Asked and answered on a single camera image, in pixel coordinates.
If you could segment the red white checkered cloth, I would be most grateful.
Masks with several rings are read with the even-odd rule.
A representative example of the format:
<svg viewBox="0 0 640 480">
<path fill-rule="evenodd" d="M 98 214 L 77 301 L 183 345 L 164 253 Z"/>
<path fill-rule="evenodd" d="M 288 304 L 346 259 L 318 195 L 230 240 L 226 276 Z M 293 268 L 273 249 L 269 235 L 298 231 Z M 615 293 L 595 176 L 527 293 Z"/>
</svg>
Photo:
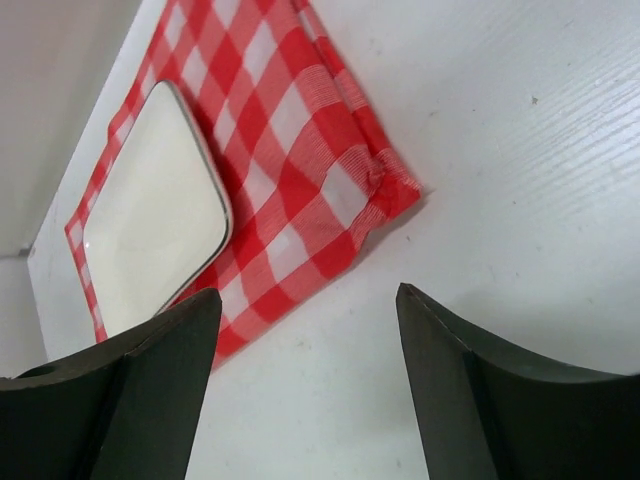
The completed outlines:
<svg viewBox="0 0 640 480">
<path fill-rule="evenodd" d="M 186 287 L 221 294 L 221 365 L 348 269 L 368 234 L 415 205 L 421 187 L 310 3 L 170 1 L 65 227 L 98 341 L 107 331 L 81 240 L 163 81 L 194 113 L 231 200 L 228 247 Z"/>
</svg>

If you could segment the white rectangular plate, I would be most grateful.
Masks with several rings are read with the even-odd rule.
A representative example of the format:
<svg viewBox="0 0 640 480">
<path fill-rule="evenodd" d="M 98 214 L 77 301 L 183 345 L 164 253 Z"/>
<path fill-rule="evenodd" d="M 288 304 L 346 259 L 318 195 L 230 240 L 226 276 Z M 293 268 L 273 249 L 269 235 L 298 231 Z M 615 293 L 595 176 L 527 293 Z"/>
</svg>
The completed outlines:
<svg viewBox="0 0 640 480">
<path fill-rule="evenodd" d="M 84 228 L 105 334 L 166 310 L 229 243 L 233 214 L 184 97 L 157 83 L 116 155 Z"/>
</svg>

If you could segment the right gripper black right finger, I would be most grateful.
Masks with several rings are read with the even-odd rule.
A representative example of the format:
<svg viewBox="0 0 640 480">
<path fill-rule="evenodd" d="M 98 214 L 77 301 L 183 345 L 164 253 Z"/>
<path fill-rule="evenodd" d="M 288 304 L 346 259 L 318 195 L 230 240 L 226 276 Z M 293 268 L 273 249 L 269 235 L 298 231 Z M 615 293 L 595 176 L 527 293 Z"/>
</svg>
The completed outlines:
<svg viewBox="0 0 640 480">
<path fill-rule="evenodd" d="M 396 309 L 433 479 L 635 479 L 639 378 L 566 364 L 410 284 Z"/>
</svg>

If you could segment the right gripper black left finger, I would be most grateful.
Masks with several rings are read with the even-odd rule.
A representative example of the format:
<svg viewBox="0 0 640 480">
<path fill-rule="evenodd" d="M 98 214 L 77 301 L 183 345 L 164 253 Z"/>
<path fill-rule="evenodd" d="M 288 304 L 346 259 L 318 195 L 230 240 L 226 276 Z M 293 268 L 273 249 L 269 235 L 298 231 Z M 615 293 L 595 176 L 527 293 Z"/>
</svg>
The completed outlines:
<svg viewBox="0 0 640 480">
<path fill-rule="evenodd" d="M 209 288 L 1 381 L 4 479 L 183 479 L 221 321 Z"/>
</svg>

